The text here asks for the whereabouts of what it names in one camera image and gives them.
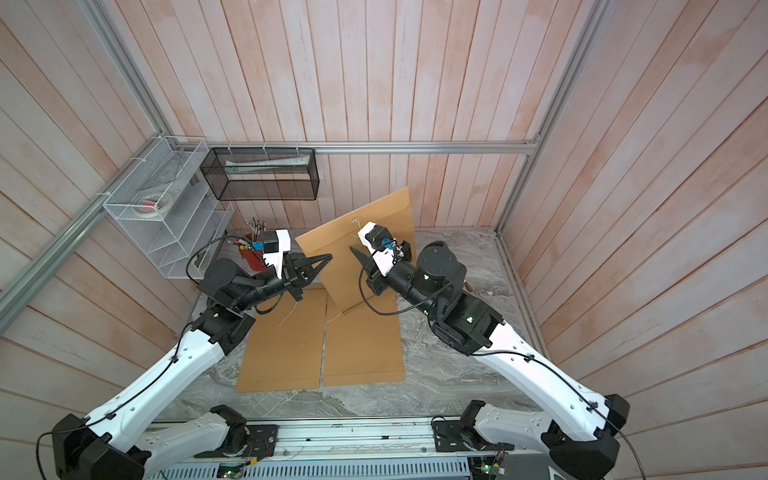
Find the black wire mesh basket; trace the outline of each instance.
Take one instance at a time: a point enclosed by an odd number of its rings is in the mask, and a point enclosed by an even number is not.
[[[311,148],[217,147],[200,170],[219,200],[315,200],[320,185]]]

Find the brown envelope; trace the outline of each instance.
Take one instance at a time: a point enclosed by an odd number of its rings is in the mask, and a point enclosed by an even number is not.
[[[397,310],[392,290],[369,302],[379,312]],[[323,386],[406,379],[397,315],[380,316],[365,304],[341,313],[329,296],[327,318]]]
[[[359,226],[354,222],[355,219],[359,221]],[[354,246],[367,252],[360,243],[357,232],[368,222],[387,227],[398,242],[407,240],[411,244],[414,258],[416,257],[418,250],[408,188],[353,210],[296,238],[296,242],[308,257],[322,253],[333,255],[333,260],[320,272],[319,277],[328,294],[343,312],[362,303],[358,287],[360,262],[349,251],[349,247]],[[362,291],[366,298],[373,296],[365,278],[362,281]]]
[[[275,310],[256,315],[236,392],[320,387],[327,297],[322,289],[304,290],[303,300],[296,303],[285,294]],[[260,305],[260,310],[272,306],[273,301]]]

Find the red pen holder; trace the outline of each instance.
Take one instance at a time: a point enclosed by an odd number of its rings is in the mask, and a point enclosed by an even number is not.
[[[249,240],[253,240],[253,238],[251,238],[250,233],[246,235],[246,238],[248,238]],[[248,266],[250,267],[250,269],[257,273],[263,272],[264,270],[266,270],[266,267],[264,266],[264,264],[261,263],[261,255],[263,255],[263,252],[258,253],[257,251],[256,253],[254,253],[251,250],[240,250],[240,256],[244,258],[245,261],[248,262]]]

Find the gray marble surface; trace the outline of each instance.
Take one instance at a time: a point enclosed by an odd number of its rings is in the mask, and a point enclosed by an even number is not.
[[[520,311],[502,272],[494,236],[488,230],[419,231],[416,243],[420,249],[434,240],[444,240],[467,266],[466,280],[473,294],[499,311],[526,338]],[[231,245],[222,249],[220,257],[235,258],[244,265]],[[408,306],[405,300],[398,301],[398,308]],[[199,315],[204,308],[205,298],[201,296],[194,315]],[[421,313],[412,310],[401,314],[399,319],[405,382],[235,393],[246,339],[228,357],[194,380],[158,418],[192,419],[222,403],[248,419],[460,415],[473,399],[504,408],[537,409],[497,372],[441,343]]]

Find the vent grille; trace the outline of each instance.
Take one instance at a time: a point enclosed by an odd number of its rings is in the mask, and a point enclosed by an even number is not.
[[[168,480],[216,478],[218,463],[178,464],[167,468]],[[375,458],[353,460],[296,460],[259,462],[246,467],[243,478],[397,478],[469,477],[466,458]],[[162,480],[157,473],[151,480]]]

